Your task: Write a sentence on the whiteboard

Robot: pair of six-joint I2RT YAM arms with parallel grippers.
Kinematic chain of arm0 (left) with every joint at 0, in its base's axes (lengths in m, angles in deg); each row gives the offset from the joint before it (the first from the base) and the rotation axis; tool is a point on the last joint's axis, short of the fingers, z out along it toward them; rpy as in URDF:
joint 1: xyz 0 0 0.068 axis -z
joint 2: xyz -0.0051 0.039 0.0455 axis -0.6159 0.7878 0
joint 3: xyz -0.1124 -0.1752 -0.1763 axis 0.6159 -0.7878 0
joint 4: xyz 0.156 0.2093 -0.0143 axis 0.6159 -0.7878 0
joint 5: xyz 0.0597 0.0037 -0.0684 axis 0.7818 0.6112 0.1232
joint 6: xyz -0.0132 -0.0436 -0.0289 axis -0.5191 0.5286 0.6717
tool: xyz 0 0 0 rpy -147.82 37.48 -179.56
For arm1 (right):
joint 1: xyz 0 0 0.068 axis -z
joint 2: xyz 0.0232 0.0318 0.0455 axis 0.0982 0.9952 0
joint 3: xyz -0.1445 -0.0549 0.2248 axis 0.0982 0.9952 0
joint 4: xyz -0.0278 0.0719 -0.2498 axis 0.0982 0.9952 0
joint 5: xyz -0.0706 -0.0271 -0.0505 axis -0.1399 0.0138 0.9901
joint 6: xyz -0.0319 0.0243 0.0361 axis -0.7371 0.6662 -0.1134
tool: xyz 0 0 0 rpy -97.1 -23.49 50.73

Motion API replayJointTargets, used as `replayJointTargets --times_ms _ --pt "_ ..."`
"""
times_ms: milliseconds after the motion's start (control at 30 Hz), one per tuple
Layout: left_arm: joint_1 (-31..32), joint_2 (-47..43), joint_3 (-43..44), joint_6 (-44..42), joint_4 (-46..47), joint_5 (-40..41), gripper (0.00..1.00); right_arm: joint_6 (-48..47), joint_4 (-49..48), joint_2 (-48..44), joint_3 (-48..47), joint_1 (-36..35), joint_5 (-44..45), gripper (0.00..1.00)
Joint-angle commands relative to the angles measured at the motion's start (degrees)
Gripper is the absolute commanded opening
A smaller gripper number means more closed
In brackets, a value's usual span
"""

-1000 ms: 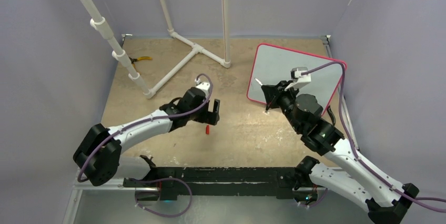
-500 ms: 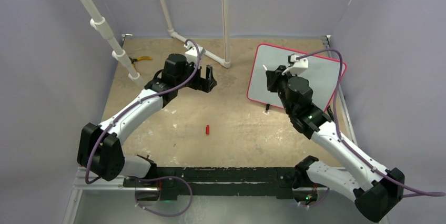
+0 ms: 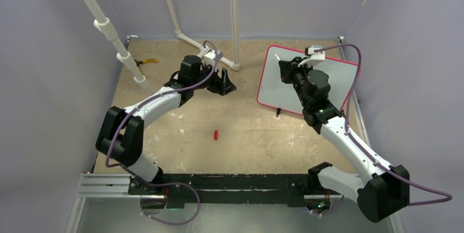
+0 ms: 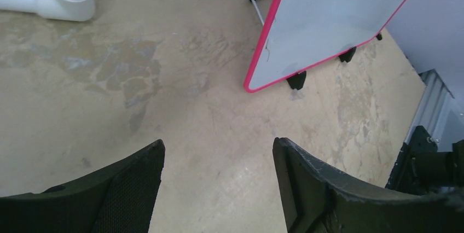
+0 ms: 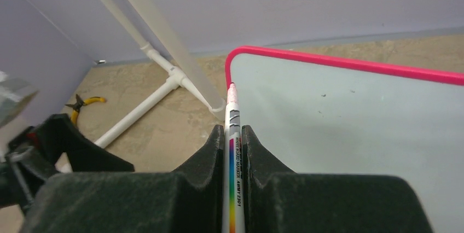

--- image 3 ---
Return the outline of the red-framed whiteboard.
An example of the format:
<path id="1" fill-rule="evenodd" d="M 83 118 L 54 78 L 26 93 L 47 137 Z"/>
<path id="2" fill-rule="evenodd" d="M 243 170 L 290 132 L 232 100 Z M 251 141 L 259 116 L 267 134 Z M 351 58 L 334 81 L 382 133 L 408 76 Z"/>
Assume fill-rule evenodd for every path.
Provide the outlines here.
<path id="1" fill-rule="evenodd" d="M 268 47 L 257 102 L 264 106 L 280 108 L 282 111 L 301 115 L 303 107 L 292 85 L 281 81 L 277 56 L 282 61 L 290 61 L 297 56 L 303 57 L 304 52 L 279 45 Z M 315 68 L 329 76 L 328 82 L 331 86 L 329 100 L 339 110 L 343 109 L 357 72 L 357 64 L 326 56 L 325 61 L 316 65 Z"/>

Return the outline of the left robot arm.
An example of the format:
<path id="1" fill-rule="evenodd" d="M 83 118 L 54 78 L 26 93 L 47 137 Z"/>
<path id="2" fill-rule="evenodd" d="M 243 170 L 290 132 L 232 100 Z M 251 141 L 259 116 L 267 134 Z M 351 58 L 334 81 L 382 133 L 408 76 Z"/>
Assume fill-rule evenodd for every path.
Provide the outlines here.
<path id="1" fill-rule="evenodd" d="M 184 105 L 198 89 L 225 96 L 237 87 L 226 68 L 218 70 L 217 63 L 208 65 L 196 55 L 187 55 L 179 71 L 158 92 L 132 106 L 110 107 L 96 150 L 142 179 L 142 188 L 149 194 L 157 194 L 163 188 L 163 170 L 143 153 L 144 130 L 162 115 Z"/>

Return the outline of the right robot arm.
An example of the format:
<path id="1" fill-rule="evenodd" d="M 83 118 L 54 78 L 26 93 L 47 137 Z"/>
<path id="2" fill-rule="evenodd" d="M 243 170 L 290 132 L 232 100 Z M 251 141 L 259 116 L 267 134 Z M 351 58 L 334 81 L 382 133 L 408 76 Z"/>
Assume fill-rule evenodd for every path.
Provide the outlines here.
<path id="1" fill-rule="evenodd" d="M 334 190 L 357 203 L 361 213 L 377 223 L 410 204 L 409 172 L 392 166 L 353 132 L 348 120 L 329 100 L 329 76 L 301 57 L 278 60 L 280 78 L 291 84 L 303 106 L 306 123 L 334 145 L 355 169 L 341 172 L 329 163 L 309 170 L 308 188 L 314 193 Z"/>

